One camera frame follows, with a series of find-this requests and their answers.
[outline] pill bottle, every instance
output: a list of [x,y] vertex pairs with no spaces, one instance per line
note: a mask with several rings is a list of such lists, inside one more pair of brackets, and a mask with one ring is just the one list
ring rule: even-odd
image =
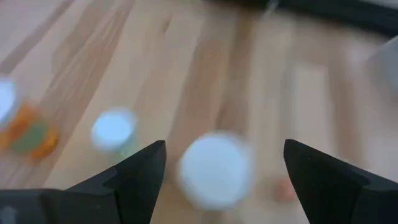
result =
[[180,189],[201,210],[233,208],[252,186],[250,152],[243,138],[227,131],[199,137],[178,164]]
[[110,165],[127,159],[138,151],[136,123],[134,113],[127,108],[102,112],[91,129],[94,149],[105,154]]
[[0,148],[38,162],[58,143],[58,131],[21,97],[16,85],[0,77]]

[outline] orange pill bottle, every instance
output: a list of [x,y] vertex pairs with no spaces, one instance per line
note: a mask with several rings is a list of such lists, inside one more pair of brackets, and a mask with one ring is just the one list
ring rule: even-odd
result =
[[0,77],[0,148],[38,162],[57,143],[58,132],[21,98],[9,78]]

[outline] green label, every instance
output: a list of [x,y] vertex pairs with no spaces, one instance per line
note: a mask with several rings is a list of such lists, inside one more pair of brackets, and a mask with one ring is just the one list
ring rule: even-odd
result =
[[21,138],[11,144],[11,149],[20,154],[29,153],[31,150],[40,146],[46,134],[47,126],[38,119],[29,127]]

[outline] wooden floor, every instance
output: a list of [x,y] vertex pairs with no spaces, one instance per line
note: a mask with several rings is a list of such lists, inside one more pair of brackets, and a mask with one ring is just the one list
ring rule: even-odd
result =
[[[65,189],[112,165],[89,133],[121,105],[139,118],[141,146],[167,143],[152,223],[306,223],[299,203],[273,200],[286,138],[398,180],[398,108],[363,65],[384,37],[199,0],[3,0],[0,30],[0,73],[62,131],[37,166],[3,154],[4,189]],[[187,146],[213,129],[244,136],[257,159],[255,187],[216,221],[172,178]]]

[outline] white lid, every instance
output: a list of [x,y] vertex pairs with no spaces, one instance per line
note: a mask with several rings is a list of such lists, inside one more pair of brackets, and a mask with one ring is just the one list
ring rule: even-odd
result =
[[13,118],[17,107],[15,84],[7,77],[0,77],[0,129],[5,128]]
[[198,138],[180,161],[179,182],[198,207],[221,210],[241,200],[251,185],[248,146],[230,133]]
[[130,140],[136,117],[127,108],[115,108],[101,113],[91,129],[93,145],[100,151],[115,151]]

